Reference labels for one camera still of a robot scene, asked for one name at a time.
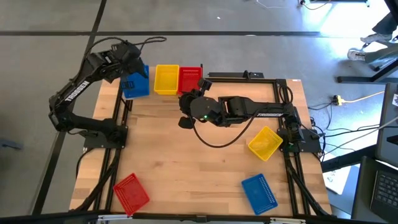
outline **wooden tabletop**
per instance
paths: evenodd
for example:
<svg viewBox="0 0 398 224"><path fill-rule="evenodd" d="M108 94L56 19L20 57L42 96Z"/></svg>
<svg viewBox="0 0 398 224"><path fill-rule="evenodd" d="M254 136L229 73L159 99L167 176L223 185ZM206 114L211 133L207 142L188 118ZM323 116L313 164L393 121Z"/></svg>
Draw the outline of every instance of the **wooden tabletop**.
<svg viewBox="0 0 398 224"><path fill-rule="evenodd" d="M234 144L214 149L201 143L193 130L178 126L182 116L177 96L153 92L154 68L150 68L150 96L135 99L129 114L126 147L122 150L116 183L135 173L147 191L150 202L138 212L209 215L254 215L243 192L241 181L264 174L276 200L277 208L262 215L291 216L289 188L283 155L275 152L263 162L247 147L253 137L268 126L276 132L276 118L256 118ZM94 112L95 119L112 117L118 92L117 81L103 82ZM310 118L300 80L287 80L294 93L302 123L310 127ZM263 83L213 83L206 96L246 96L254 101L275 102L272 85ZM210 144L225 144L237 136L246 123L230 128L210 123L195 124L200 136ZM305 183L316 201L331 213L319 161L311 153L301 153ZM98 182L104 149L95 149L83 158L70 208L79 206ZM107 186L101 208L104 207ZM296 186L298 210L303 213ZM112 212L124 212L117 197Z"/></svg>

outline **sneaker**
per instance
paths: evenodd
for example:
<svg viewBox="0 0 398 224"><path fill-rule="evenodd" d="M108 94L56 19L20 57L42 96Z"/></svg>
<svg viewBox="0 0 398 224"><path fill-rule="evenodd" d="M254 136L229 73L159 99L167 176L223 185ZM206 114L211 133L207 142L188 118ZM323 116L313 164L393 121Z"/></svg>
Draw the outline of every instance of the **sneaker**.
<svg viewBox="0 0 398 224"><path fill-rule="evenodd" d="M367 37L360 38L362 42L370 44L371 42L381 41L381 42L388 42L392 39L392 34L384 35L384 34L372 34Z"/></svg>
<svg viewBox="0 0 398 224"><path fill-rule="evenodd" d="M350 60L361 60L365 61L365 52L360 52L358 50L349 50L347 53L347 57Z"/></svg>

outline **gray floor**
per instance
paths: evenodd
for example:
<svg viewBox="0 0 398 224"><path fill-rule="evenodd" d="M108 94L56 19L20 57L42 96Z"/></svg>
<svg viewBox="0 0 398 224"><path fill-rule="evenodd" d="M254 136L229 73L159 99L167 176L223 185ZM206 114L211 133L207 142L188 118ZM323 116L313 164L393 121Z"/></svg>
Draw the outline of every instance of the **gray floor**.
<svg viewBox="0 0 398 224"><path fill-rule="evenodd" d="M0 0L0 30L90 31L100 2ZM320 31L330 37L170 36L165 43L145 46L142 58L149 65L203 63L205 73L248 69L264 72L267 78L299 78L303 80L308 105L329 102L333 95L352 100L384 89L382 85L335 81L339 75L374 73L364 63L347 61L346 52L352 47L360 48L359 37L370 34L371 27L387 13L382 1L372 0L369 8L363 3L333 3L316 11L298 8L295 0L260 2L266 7L255 0L137 0L134 4L113 0L106 4L99 31ZM138 42L146 37L124 38ZM80 36L0 36L0 137L24 145L21 151L0 149L0 217L30 213L56 135L47 117L48 98L75 75L87 41L88 37ZM109 46L104 43L95 50ZM75 113L91 116L98 90L97 83L85 91L76 103ZM382 95L378 95L334 107L330 128L378 123L381 102ZM326 127L326 110L311 115L321 128ZM339 144L355 136L345 135L328 142ZM347 147L360 149L374 142L376 135ZM45 213L68 210L82 144L79 136L67 136Z"/></svg>

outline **yellow plastic basket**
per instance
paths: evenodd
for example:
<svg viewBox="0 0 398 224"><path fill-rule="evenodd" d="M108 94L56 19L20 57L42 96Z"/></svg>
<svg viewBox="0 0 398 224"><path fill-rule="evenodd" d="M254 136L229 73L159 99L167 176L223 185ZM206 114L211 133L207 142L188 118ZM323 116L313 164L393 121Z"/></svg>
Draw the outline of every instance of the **yellow plastic basket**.
<svg viewBox="0 0 398 224"><path fill-rule="evenodd" d="M154 90L160 95L176 95L178 89L178 65L157 65Z"/></svg>
<svg viewBox="0 0 398 224"><path fill-rule="evenodd" d="M249 149L260 159L267 161L282 141L281 137L265 126L249 143Z"/></svg>

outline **blue plastic basket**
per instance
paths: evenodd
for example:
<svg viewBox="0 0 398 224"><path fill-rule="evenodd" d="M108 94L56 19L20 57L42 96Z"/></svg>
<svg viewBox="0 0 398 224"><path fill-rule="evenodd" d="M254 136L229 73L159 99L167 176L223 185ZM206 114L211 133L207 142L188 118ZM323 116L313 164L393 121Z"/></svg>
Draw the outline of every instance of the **blue plastic basket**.
<svg viewBox="0 0 398 224"><path fill-rule="evenodd" d="M260 215L278 207L278 203L268 186L264 175L259 174L242 181L242 186L254 214Z"/></svg>
<svg viewBox="0 0 398 224"><path fill-rule="evenodd" d="M145 65L145 73L149 77L148 65ZM133 73L121 79L121 86L126 99L149 95L149 79L139 73Z"/></svg>

